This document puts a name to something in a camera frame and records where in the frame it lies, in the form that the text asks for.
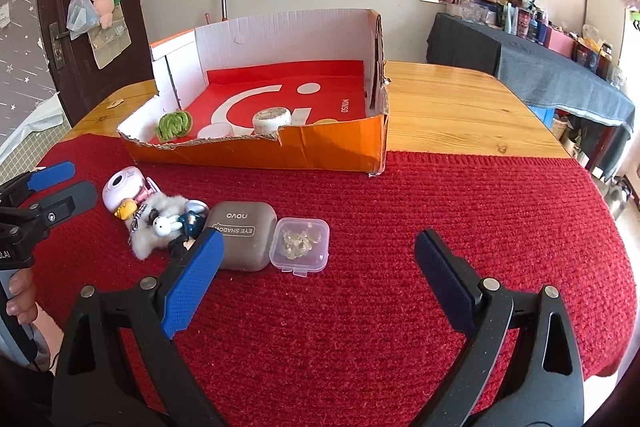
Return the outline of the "person's left hand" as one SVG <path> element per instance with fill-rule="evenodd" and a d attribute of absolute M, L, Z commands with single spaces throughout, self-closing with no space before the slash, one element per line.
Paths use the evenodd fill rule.
<path fill-rule="evenodd" d="M 6 304 L 6 313 L 16 317 L 20 324 L 30 324 L 38 317 L 36 286 L 32 269 L 21 269 L 9 280 L 11 298 Z"/>

